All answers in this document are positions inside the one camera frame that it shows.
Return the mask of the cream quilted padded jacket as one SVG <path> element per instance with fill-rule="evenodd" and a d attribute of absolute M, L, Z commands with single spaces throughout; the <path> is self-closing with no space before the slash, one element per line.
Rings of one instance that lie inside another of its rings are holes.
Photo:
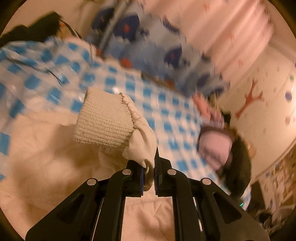
<path fill-rule="evenodd" d="M 170 198 L 152 186 L 157 142 L 146 119 L 123 93 L 87 90 L 83 108 L 21 114 L 13 124 L 1 209 L 21 236 L 87 179 L 104 180 L 135 160 L 144 168 L 144 195 L 128 198 L 123 240 L 174 240 Z"/>

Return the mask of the pink clothes pile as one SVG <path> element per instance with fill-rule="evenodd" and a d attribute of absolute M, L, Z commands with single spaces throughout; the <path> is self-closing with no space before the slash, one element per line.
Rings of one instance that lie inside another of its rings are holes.
<path fill-rule="evenodd" d="M 221 111 L 213 108 L 205 99 L 205 97 L 199 92 L 196 92 L 192 99 L 196 109 L 199 111 L 205 121 L 209 122 L 215 127 L 224 128 L 224 117 L 222 116 Z"/>

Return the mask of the pink folded jacket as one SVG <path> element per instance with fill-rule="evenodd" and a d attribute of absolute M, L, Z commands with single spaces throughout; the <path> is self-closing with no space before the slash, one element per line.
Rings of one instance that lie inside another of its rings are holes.
<path fill-rule="evenodd" d="M 214 171 L 221 170 L 229 159 L 234 136 L 226 129 L 202 126 L 197 142 L 197 151 Z"/>

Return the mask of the blue white checkered bed cover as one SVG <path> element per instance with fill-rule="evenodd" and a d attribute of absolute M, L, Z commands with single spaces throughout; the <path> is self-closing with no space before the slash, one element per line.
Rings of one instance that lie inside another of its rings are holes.
<path fill-rule="evenodd" d="M 78 39 L 14 42 L 1 48 L 1 207 L 51 209 L 89 178 L 125 166 L 95 146 L 77 144 L 74 126 L 86 90 L 126 94 L 156 135 L 159 154 L 193 179 L 226 189 L 196 152 L 202 118 L 188 98 L 102 60 Z"/>

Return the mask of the blue whale print curtain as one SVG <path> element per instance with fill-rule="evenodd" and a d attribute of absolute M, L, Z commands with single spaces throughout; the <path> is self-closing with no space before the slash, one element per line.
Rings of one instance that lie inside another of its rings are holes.
<path fill-rule="evenodd" d="M 228 90 L 273 31 L 262 1 L 104 1 L 86 40 L 190 97 Z"/>

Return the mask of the black clothes by wall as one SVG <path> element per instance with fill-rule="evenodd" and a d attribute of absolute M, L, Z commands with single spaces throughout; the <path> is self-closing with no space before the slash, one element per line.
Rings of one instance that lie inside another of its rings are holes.
<path fill-rule="evenodd" d="M 59 30 L 60 18 L 61 16 L 53 11 L 29 27 L 18 25 L 1 36 L 1 47 L 13 41 L 44 42 L 49 36 L 56 35 Z"/>

